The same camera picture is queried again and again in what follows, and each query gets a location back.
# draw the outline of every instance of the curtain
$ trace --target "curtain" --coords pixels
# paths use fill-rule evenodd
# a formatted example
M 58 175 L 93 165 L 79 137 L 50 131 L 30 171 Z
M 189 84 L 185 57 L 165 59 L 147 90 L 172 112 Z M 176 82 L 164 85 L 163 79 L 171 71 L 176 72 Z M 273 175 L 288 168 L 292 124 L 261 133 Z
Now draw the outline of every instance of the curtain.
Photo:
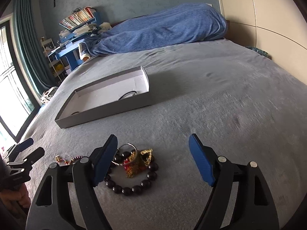
M 13 23 L 16 42 L 23 66 L 29 75 L 34 88 L 42 95 L 53 86 L 55 78 L 49 69 L 42 46 L 37 39 L 32 12 L 32 0 L 15 0 Z

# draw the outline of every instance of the person's arm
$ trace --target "person's arm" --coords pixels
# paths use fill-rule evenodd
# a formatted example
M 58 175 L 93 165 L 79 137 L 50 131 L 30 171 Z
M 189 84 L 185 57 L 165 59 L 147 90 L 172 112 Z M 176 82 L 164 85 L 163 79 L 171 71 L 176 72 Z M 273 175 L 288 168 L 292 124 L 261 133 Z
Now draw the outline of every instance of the person's arm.
M 29 208 L 31 200 L 26 185 L 23 183 L 18 191 L 4 189 L 0 192 L 0 199 L 7 209 L 13 213 L 18 213 L 17 209 L 13 206 L 12 201 L 17 201 L 24 208 Z

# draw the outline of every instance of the bed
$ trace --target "bed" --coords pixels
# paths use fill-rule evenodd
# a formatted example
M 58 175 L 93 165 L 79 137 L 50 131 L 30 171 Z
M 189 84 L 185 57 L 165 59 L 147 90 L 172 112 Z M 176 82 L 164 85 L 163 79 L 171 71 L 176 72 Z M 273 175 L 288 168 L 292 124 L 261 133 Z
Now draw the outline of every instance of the bed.
M 152 106 L 57 126 L 54 119 L 74 89 L 139 65 L 149 76 Z M 306 96 L 306 85 L 274 62 L 226 39 L 91 58 L 64 80 L 24 136 L 34 145 L 23 156 L 45 149 L 30 173 L 30 197 L 56 155 L 87 156 L 115 134 L 119 144 L 152 148 L 160 169 L 153 187 L 138 197 L 116 195 L 104 182 L 95 188 L 111 227 L 193 229 L 211 192 L 188 150 L 188 137 L 196 133 L 233 163 L 258 163 L 283 226 L 306 194 Z M 125 186 L 144 179 L 125 178 L 120 168 L 114 174 Z M 76 221 L 83 225 L 72 184 L 70 191 Z M 228 210 L 224 225 L 230 218 Z

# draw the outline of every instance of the stuffed animal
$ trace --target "stuffed animal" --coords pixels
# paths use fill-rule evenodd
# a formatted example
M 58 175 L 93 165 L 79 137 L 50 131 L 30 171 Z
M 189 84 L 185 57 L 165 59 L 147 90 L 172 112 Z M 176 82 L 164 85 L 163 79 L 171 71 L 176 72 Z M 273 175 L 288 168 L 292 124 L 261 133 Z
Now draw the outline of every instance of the stuffed animal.
M 112 28 L 112 27 L 111 27 L 111 24 L 108 23 L 108 22 L 104 22 L 104 23 L 100 24 L 99 27 L 101 28 L 101 29 L 98 31 L 99 34 L 102 33 L 102 32 L 105 32 L 105 31 L 107 31 L 107 30 L 109 30 L 109 29 Z

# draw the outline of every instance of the bag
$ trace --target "bag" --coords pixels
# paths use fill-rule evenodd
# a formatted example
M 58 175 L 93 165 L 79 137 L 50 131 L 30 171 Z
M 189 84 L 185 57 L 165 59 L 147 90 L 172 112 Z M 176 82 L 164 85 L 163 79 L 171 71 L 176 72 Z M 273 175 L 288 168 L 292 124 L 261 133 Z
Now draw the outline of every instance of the bag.
M 57 90 L 58 90 L 58 87 L 56 87 L 56 86 L 51 87 L 48 91 L 43 93 L 43 95 L 40 98 L 40 101 L 43 104 L 48 103 L 50 101 L 50 99 L 53 97 L 53 95 L 56 93 Z

